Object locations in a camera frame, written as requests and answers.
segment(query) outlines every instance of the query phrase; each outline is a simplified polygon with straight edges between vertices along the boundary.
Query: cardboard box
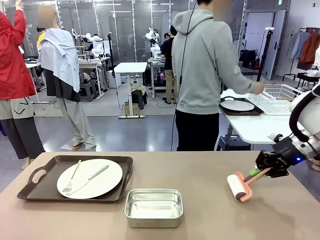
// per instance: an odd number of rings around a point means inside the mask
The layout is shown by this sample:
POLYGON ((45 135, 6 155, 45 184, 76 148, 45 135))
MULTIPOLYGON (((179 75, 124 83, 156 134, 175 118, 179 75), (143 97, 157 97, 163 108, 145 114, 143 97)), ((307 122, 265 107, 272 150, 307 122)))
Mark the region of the cardboard box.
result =
MULTIPOLYGON (((133 116, 139 116, 139 107, 138 107, 138 103, 133 103, 132 104, 132 108, 133 108, 133 116)), ((126 103, 124 105, 124 115, 130 116, 130 108, 129 108, 129 103, 126 103)))

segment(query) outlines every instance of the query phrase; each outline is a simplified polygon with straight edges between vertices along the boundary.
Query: man's hand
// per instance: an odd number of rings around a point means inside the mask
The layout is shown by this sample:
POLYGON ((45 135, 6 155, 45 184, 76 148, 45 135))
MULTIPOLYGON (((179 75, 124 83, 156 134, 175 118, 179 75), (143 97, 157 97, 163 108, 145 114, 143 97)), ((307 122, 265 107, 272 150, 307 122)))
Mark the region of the man's hand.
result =
POLYGON ((255 82, 253 86, 253 93, 260 94, 265 90, 265 85, 262 82, 255 82))
POLYGON ((22 11, 21 1, 22 0, 15 0, 15 10, 21 10, 22 11))

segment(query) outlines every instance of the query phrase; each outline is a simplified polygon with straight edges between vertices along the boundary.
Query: black tray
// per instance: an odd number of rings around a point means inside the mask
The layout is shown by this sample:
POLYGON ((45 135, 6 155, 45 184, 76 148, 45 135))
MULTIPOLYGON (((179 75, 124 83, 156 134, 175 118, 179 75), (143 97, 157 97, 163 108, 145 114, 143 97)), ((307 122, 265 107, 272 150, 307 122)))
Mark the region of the black tray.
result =
POLYGON ((27 185, 18 193, 17 198, 27 201, 39 202, 78 202, 78 203, 107 203, 113 204, 119 201, 125 193, 127 184, 133 171, 133 159, 129 156, 99 156, 99 155, 58 155, 52 158, 45 166, 39 167, 30 175, 27 185), (79 160, 108 159, 116 162, 122 168, 122 180, 119 184, 104 195, 89 199, 71 199, 62 196, 57 189, 57 181, 60 175, 79 160), (42 175, 38 183, 33 182, 33 177, 41 170, 42 175))
POLYGON ((254 106, 254 109, 252 109, 251 111, 233 111, 230 109, 227 109, 223 106, 221 106, 221 104, 219 104, 219 108, 221 109, 221 111, 223 111, 225 114, 229 115, 229 116, 259 116, 261 114, 264 113, 264 111, 257 107, 256 105, 254 105, 252 102, 250 102, 248 99, 246 98, 235 98, 233 96, 226 96, 224 98, 221 98, 221 103, 223 103, 224 101, 226 101, 226 99, 233 99, 236 101, 243 101, 243 102, 247 102, 250 103, 254 106))

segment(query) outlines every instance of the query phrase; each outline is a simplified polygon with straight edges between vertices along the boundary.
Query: black pants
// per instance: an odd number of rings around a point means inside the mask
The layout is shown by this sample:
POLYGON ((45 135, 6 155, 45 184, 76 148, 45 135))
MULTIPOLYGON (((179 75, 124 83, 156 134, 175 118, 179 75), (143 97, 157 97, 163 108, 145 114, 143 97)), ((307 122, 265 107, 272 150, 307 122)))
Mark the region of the black pants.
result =
POLYGON ((1 125, 18 159, 35 159, 45 152, 33 117, 5 119, 1 120, 1 125))
POLYGON ((175 111, 177 151, 214 151, 219 136, 219 113, 192 114, 175 111))

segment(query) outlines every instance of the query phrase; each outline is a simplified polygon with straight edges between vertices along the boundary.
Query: person in black shirt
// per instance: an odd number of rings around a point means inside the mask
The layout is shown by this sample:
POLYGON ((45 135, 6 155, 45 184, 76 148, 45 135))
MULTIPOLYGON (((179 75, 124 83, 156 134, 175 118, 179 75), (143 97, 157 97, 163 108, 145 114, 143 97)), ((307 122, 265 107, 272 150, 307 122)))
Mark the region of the person in black shirt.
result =
POLYGON ((165 41, 167 41, 167 40, 169 40, 170 39, 170 34, 168 33, 168 32, 166 32, 165 34, 164 34, 164 42, 161 44, 161 46, 160 46, 160 51, 162 51, 162 48, 164 47, 164 43, 165 43, 165 41))
POLYGON ((164 102, 166 104, 171 104, 172 100, 172 88, 173 90, 173 96, 174 100, 173 103, 175 104, 177 102, 178 98, 178 89, 177 89, 177 79, 174 76, 174 71, 172 70, 172 43, 174 41, 175 36, 177 35, 177 30, 174 28, 174 26, 171 25, 170 27, 170 39, 165 41, 163 43, 162 51, 161 51, 161 58, 165 58, 165 64, 164 64, 164 73, 165 73, 165 92, 166 92, 166 99, 164 102))

